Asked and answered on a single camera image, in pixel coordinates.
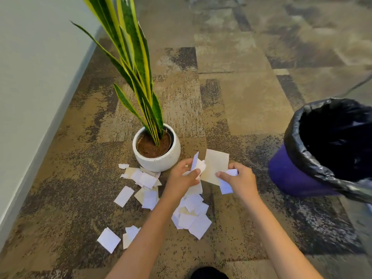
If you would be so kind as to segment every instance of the pile of paper scraps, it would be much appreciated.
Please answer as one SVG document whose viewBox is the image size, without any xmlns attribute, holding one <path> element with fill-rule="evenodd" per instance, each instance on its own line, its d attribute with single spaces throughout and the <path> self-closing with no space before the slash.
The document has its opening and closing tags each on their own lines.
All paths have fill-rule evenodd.
<svg viewBox="0 0 372 279">
<path fill-rule="evenodd" d="M 205 160 L 201 161 L 198 157 L 199 152 L 193 158 L 190 171 L 183 175 L 188 175 L 194 169 L 200 169 L 201 173 L 197 177 L 199 181 L 203 180 L 219 186 L 223 195 L 232 193 L 230 185 L 215 176 L 218 171 L 224 171 L 233 176 L 238 174 L 236 169 L 228 169 L 229 154 L 207 149 Z M 160 172 L 152 172 L 143 167 L 132 168 L 129 167 L 129 164 L 119 164 L 119 168 L 125 169 L 125 173 L 121 174 L 120 178 L 132 179 L 136 185 L 141 187 L 134 197 L 142 204 L 142 208 L 153 210 L 159 201 L 158 186 L 161 185 L 161 182 L 158 178 Z M 133 193 L 132 188 L 125 186 L 114 202 L 124 207 Z M 206 215 L 209 205 L 203 202 L 202 193 L 201 182 L 190 187 L 171 217 L 177 229 L 187 229 L 199 240 L 212 224 L 212 221 Z M 126 233 L 123 234 L 124 249 L 128 248 L 140 229 L 136 226 L 125 228 Z M 120 238 L 109 228 L 106 228 L 97 241 L 112 253 L 119 244 Z"/>
</svg>

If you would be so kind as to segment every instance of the ceramic pot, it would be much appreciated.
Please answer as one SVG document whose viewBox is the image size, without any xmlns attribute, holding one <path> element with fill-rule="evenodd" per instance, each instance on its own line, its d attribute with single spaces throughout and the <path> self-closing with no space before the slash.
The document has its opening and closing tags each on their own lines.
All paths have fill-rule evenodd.
<svg viewBox="0 0 372 279">
<path fill-rule="evenodd" d="M 176 164 L 181 154 L 181 143 L 176 133 L 169 125 L 164 124 L 164 127 L 169 131 L 172 140 L 172 145 L 170 146 L 169 151 L 167 151 L 161 157 L 146 158 L 137 151 L 137 140 L 142 134 L 142 132 L 145 131 L 145 127 L 142 127 L 133 138 L 132 143 L 133 152 L 134 155 L 136 156 L 137 161 L 143 168 L 153 172 L 161 172 L 170 169 L 172 166 Z"/>
</svg>

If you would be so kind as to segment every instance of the carpeted floor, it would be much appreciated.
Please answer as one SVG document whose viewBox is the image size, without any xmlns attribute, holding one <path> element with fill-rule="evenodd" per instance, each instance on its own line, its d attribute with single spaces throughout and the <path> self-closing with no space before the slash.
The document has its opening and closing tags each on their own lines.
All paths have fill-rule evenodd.
<svg viewBox="0 0 372 279">
<path fill-rule="evenodd" d="M 294 110 L 371 73 L 371 0 L 136 2 L 181 158 L 200 151 L 202 159 L 209 148 L 252 167 L 263 200 L 325 278 L 371 278 L 346 200 L 284 196 L 267 174 Z M 146 220 L 134 197 L 123 209 L 113 202 L 125 185 L 139 189 L 119 179 L 118 163 L 138 166 L 132 139 L 141 127 L 113 83 L 133 98 L 96 50 L 0 255 L 0 278 L 104 278 L 123 248 L 110 255 L 96 242 L 100 233 L 121 236 Z M 210 229 L 198 241 L 170 223 L 151 278 L 184 278 L 203 265 L 231 278 L 276 278 L 239 200 L 207 183 L 203 190 Z"/>
</svg>

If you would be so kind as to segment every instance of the person's left arm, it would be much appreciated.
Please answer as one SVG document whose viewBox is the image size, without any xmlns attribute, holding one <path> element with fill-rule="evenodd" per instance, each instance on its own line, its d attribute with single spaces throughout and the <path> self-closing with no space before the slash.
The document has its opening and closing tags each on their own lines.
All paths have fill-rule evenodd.
<svg viewBox="0 0 372 279">
<path fill-rule="evenodd" d="M 149 218 L 106 279 L 147 279 L 165 238 L 165 228 L 189 187 L 197 185 L 200 170 L 187 176 L 192 158 L 180 161 L 170 172 L 162 197 Z"/>
</svg>

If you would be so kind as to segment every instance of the person's right arm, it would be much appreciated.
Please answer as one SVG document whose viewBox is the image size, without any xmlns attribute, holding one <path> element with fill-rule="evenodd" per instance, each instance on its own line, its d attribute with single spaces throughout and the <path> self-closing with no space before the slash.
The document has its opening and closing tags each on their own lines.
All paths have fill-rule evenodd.
<svg viewBox="0 0 372 279">
<path fill-rule="evenodd" d="M 231 185 L 248 209 L 278 278 L 323 278 L 261 200 L 252 169 L 239 163 L 229 164 L 229 169 L 237 169 L 238 176 L 230 176 L 224 172 L 218 172 L 216 176 Z"/>
</svg>

